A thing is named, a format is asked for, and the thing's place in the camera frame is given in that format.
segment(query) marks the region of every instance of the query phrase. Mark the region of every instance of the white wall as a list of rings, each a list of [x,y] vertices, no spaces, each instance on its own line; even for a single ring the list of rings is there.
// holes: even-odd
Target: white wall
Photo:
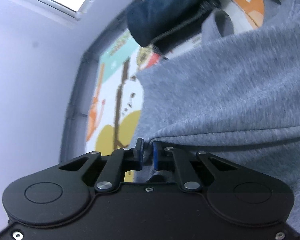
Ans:
[[[0,0],[1,196],[12,181],[58,163],[66,107],[84,51],[132,0],[96,0],[74,28]]]

